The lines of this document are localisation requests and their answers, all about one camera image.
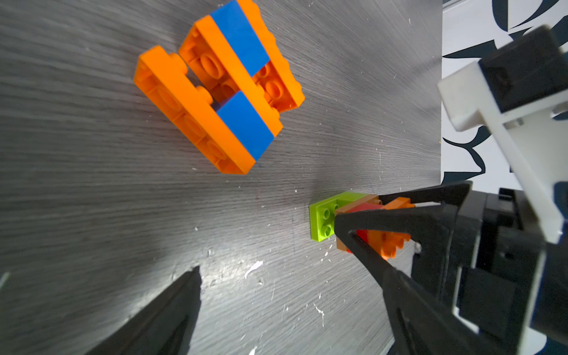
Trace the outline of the large orange lego brick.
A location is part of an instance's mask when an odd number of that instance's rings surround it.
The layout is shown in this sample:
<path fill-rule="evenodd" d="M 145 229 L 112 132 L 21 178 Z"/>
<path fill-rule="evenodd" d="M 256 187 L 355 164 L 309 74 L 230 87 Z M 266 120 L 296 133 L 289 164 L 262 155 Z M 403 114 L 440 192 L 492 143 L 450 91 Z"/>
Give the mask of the large orange lego brick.
<path fill-rule="evenodd" d="M 384 210 L 414 208 L 410 198 L 397 198 L 386 205 L 379 205 Z M 396 257 L 396 252 L 402 249 L 406 242 L 411 240 L 411 235 L 400 232 L 385 232 L 377 230 L 365 230 L 362 238 L 384 260 Z"/>

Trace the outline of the small orange lego brick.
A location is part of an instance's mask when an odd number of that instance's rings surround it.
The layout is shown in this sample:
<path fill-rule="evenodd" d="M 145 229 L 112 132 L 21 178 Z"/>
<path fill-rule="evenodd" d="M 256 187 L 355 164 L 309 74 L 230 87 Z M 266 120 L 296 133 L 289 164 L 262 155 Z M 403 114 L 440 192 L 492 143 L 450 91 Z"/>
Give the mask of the small orange lego brick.
<path fill-rule="evenodd" d="M 251 0 L 238 0 L 238 4 L 269 56 L 269 62 L 253 79 L 263 87 L 269 105 L 278 112 L 299 108 L 305 100 L 302 87 L 280 52 L 276 38 L 263 21 L 260 8 Z"/>

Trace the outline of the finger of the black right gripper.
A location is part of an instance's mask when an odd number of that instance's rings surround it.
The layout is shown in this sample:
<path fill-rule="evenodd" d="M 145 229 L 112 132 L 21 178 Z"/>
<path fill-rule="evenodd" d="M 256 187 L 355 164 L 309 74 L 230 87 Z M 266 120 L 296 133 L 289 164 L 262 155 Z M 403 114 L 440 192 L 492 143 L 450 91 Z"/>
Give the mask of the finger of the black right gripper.
<path fill-rule="evenodd" d="M 441 205 L 460 206 L 471 189 L 472 182 L 463 181 L 387 195 L 378 195 L 378 197 L 384 205 L 397 198 L 409 198 L 413 204 L 438 203 Z"/>
<path fill-rule="evenodd" d="M 455 226 L 454 206 L 427 206 L 410 209 L 382 210 L 374 222 L 380 231 L 411 235 L 422 251 L 414 256 L 412 278 L 423 288 L 442 288 L 448 271 L 449 248 Z M 391 264 L 359 238 L 353 238 L 348 214 L 335 218 L 335 234 L 365 266 L 383 288 L 383 277 Z"/>

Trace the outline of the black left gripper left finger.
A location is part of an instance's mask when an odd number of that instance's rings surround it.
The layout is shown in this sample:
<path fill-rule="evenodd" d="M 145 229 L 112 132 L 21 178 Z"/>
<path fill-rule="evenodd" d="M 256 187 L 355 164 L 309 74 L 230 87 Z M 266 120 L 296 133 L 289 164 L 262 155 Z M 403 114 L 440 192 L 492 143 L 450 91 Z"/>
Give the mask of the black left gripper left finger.
<path fill-rule="evenodd" d="M 187 354 L 201 309 L 200 267 L 182 274 L 89 354 Z"/>

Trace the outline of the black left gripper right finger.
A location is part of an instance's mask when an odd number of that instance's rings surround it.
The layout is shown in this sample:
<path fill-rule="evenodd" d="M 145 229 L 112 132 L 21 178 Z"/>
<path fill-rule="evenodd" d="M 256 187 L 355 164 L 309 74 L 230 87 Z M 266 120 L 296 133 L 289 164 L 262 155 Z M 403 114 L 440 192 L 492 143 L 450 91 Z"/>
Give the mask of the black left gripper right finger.
<path fill-rule="evenodd" d="M 397 354 L 504 354 L 476 335 L 429 293 L 396 269 L 383 277 L 383 296 Z"/>

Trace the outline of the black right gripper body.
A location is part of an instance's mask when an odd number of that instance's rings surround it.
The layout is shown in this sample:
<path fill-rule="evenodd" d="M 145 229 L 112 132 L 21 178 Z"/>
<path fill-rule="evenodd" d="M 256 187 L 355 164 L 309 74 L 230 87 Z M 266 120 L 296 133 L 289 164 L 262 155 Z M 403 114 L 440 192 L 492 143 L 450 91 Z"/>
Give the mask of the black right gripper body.
<path fill-rule="evenodd" d="M 522 188 L 491 194 L 472 186 L 454 206 L 444 285 L 422 288 L 504 354 L 519 352 L 528 328 L 567 343 L 567 123 L 555 119 L 560 109 L 559 101 L 535 101 L 487 117 L 482 125 Z"/>

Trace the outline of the green long lego brick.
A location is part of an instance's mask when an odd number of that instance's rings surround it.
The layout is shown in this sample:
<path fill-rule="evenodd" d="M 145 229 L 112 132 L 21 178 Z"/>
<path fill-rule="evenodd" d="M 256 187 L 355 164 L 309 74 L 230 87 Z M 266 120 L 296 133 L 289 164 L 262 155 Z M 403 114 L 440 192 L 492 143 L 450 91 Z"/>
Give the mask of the green long lego brick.
<path fill-rule="evenodd" d="M 334 235 L 335 211 L 360 198 L 364 193 L 343 192 L 309 206 L 311 238 L 316 242 L 322 242 Z"/>

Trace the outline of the brown lego brick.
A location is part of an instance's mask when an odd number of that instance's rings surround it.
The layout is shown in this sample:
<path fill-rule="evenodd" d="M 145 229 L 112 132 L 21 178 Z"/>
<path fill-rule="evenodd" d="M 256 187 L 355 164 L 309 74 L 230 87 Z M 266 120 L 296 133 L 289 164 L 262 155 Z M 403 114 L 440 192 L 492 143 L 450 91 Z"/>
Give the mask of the brown lego brick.
<path fill-rule="evenodd" d="M 334 215 L 337 217 L 340 214 L 351 212 L 359 212 L 365 210 L 383 209 L 383 203 L 378 195 L 365 195 L 364 197 L 351 202 L 343 207 L 338 208 Z"/>

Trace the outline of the blue square lego brick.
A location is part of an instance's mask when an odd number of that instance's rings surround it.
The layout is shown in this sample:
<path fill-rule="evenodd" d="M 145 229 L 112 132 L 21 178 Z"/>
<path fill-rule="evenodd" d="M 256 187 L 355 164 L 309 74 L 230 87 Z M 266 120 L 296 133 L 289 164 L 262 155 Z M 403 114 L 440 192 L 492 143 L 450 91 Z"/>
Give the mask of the blue square lego brick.
<path fill-rule="evenodd" d="M 269 63 L 265 48 L 237 1 L 218 8 L 211 17 L 251 77 Z"/>

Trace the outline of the red square lego brick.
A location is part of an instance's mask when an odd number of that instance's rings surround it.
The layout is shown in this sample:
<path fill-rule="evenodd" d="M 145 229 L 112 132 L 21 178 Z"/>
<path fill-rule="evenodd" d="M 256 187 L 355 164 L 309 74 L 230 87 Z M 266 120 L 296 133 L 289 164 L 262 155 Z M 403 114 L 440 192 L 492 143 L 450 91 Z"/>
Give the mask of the red square lego brick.
<path fill-rule="evenodd" d="M 361 243 L 366 243 L 362 239 L 364 237 L 363 232 L 365 230 L 380 231 L 374 222 L 374 218 L 377 217 L 380 211 L 382 211 L 382 209 L 373 209 L 373 210 L 348 213 L 348 221 L 350 226 L 348 230 L 351 231 L 351 236 L 353 238 L 359 238 Z"/>

